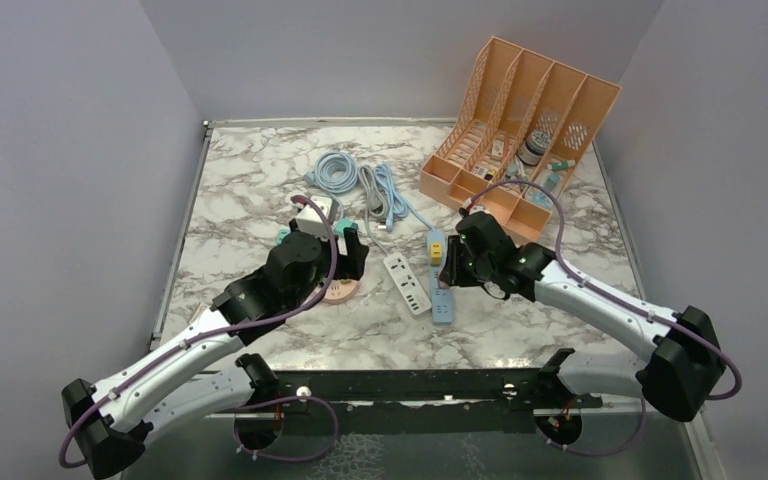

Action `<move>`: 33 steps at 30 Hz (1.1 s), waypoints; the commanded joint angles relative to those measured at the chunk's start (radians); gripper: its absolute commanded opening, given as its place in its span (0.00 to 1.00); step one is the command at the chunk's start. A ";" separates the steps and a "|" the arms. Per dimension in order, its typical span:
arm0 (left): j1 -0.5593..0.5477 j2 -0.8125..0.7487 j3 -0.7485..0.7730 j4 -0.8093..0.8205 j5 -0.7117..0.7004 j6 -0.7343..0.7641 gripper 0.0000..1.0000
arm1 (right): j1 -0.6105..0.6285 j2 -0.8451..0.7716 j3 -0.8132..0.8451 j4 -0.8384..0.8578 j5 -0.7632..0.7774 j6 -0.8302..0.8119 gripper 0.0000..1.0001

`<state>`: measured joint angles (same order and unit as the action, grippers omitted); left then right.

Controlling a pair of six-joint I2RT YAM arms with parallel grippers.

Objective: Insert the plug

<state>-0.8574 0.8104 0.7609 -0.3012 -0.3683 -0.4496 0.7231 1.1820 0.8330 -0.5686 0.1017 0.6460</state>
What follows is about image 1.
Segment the yellow charger plug front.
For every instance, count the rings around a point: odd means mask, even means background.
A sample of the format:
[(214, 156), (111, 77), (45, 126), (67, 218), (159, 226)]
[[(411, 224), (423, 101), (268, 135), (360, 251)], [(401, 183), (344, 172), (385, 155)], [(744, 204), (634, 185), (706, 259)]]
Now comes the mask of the yellow charger plug front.
[(441, 242), (431, 242), (428, 245), (429, 265), (439, 267), (443, 263), (444, 248)]

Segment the green charger plug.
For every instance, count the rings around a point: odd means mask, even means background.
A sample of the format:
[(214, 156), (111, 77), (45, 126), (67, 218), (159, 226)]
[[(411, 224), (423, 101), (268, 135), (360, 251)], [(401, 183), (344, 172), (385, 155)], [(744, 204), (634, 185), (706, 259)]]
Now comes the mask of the green charger plug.
[(290, 233), (289, 228), (282, 228), (276, 236), (275, 244), (280, 245)]

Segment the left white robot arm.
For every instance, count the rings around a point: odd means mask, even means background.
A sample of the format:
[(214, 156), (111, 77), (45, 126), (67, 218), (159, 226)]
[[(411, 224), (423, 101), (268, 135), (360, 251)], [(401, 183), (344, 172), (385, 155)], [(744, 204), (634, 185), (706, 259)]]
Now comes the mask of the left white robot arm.
[[(345, 230), (342, 242), (332, 234), (320, 239), (293, 230), (263, 266), (231, 282), (187, 330), (102, 380), (67, 384), (61, 398), (69, 431), (58, 454), (61, 466), (86, 466), (96, 479), (130, 467), (145, 452), (150, 434), (185, 417), (174, 404), (192, 398), (185, 383), (313, 308), (332, 281), (361, 279), (368, 254), (354, 228)], [(82, 460), (67, 460), (71, 444)]]

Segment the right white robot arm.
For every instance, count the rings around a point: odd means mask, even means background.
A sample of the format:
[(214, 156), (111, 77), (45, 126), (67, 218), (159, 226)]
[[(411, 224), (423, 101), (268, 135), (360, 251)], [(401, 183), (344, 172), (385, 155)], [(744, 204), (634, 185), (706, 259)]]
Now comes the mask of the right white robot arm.
[(518, 245), (490, 214), (471, 213), (445, 244), (445, 287), (480, 287), (502, 299), (519, 296), (562, 310), (617, 340), (625, 354), (567, 354), (537, 380), (539, 398), (560, 407), (575, 395), (642, 398), (661, 414), (693, 420), (716, 400), (713, 389), (731, 368), (711, 317), (688, 306), (648, 303), (572, 267), (550, 248)]

